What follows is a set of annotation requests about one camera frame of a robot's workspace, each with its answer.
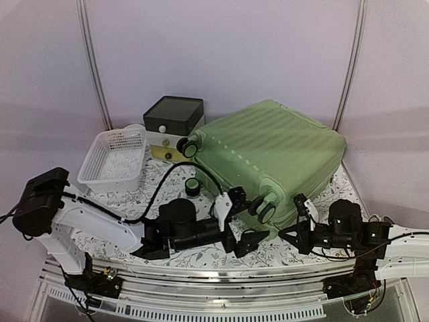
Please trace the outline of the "green hard-shell suitcase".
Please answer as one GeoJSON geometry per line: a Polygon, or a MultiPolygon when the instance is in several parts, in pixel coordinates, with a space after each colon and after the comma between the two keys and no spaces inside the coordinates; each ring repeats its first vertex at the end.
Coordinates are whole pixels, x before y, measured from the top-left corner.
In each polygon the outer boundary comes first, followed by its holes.
{"type": "Polygon", "coordinates": [[[267,239],[294,224],[294,196],[314,200],[328,186],[346,146],[335,130],[270,99],[212,121],[176,144],[225,190],[244,189],[250,204],[238,217],[247,229],[268,231],[267,239]]]}

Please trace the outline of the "drawer cabinet with dark top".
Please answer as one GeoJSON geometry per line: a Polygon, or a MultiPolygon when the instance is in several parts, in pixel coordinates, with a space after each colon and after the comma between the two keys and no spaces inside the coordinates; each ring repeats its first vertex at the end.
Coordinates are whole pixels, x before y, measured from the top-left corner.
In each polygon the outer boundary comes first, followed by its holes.
{"type": "Polygon", "coordinates": [[[182,149],[187,137],[205,124],[204,101],[164,96],[143,114],[147,141],[154,158],[189,161],[182,149]]]}

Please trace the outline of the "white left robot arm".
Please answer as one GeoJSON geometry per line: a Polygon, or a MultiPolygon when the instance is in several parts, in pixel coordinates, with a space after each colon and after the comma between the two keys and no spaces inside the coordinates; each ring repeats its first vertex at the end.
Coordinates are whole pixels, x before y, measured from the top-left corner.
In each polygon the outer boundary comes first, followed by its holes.
{"type": "Polygon", "coordinates": [[[242,258],[269,235],[248,229],[235,237],[231,219],[249,205],[237,187],[215,198],[207,219],[198,220],[194,203],[183,198],[160,205],[155,219],[125,219],[82,195],[69,183],[68,171],[57,167],[29,180],[19,202],[1,220],[11,219],[23,236],[38,240],[60,264],[65,286],[82,291],[86,302],[96,307],[93,295],[118,299],[124,280],[111,266],[95,272],[93,259],[78,248],[69,229],[81,229],[145,260],[163,260],[172,250],[218,242],[226,253],[242,258]]]}

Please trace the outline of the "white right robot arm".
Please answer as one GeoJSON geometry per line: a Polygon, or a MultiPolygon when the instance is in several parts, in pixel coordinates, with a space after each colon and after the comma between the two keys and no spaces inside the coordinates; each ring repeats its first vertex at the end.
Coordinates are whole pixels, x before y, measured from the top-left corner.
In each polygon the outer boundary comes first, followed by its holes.
{"type": "Polygon", "coordinates": [[[360,206],[346,199],[330,205],[327,223],[316,222],[314,205],[303,194],[294,204],[297,222],[279,231],[281,239],[304,255],[316,249],[352,253],[343,257],[354,262],[352,272],[324,279],[329,299],[375,290],[385,279],[428,276],[428,230],[364,221],[360,206]]]}

